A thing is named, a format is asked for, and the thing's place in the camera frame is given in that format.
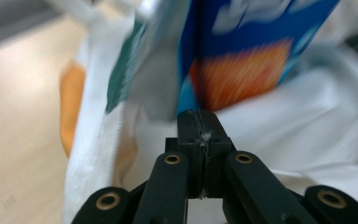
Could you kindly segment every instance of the table surface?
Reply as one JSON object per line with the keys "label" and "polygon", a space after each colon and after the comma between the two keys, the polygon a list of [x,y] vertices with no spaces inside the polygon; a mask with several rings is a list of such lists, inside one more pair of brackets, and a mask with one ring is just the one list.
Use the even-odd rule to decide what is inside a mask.
{"label": "table surface", "polygon": [[0,43],[0,223],[61,223],[61,70],[84,30],[68,17]]}

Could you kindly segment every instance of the chip bag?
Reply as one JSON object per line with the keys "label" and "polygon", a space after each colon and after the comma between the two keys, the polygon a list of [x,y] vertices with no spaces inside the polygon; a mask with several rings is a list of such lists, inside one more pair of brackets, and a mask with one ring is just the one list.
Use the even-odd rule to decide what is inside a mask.
{"label": "chip bag", "polygon": [[216,111],[282,82],[338,0],[193,0],[178,112]]}

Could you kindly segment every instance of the wooden floor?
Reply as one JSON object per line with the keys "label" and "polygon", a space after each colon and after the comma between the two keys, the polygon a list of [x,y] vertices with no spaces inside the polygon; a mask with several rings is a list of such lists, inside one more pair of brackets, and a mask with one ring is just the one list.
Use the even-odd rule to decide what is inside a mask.
{"label": "wooden floor", "polygon": [[61,223],[59,73],[83,34],[59,18],[0,43],[0,224]]}

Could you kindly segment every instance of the blue and orange package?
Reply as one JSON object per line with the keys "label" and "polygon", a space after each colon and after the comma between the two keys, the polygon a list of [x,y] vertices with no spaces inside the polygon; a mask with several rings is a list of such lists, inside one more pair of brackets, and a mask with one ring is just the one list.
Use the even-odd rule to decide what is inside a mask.
{"label": "blue and orange package", "polygon": [[281,83],[338,0],[192,0],[178,112],[216,111]]}

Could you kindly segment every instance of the white bag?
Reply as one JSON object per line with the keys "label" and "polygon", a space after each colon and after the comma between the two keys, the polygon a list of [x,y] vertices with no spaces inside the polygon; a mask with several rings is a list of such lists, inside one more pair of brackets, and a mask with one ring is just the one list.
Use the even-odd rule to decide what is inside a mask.
{"label": "white bag", "polygon": [[[146,12],[147,3],[153,11],[161,1],[144,0],[136,13]],[[77,55],[87,71],[65,183],[63,223],[70,223],[94,191],[143,183],[165,138],[176,136],[176,54],[188,2],[170,2],[177,5],[168,28],[139,57],[127,100],[110,113],[105,112],[108,82],[135,12],[108,20],[87,1],[53,2],[89,31]],[[358,201],[358,56],[338,44],[355,32],[340,21],[351,19],[341,17],[350,4],[340,3],[290,81],[216,115],[236,148],[257,155],[287,188],[302,194],[325,184]],[[188,223],[226,222],[219,200],[191,201],[188,214]]]}

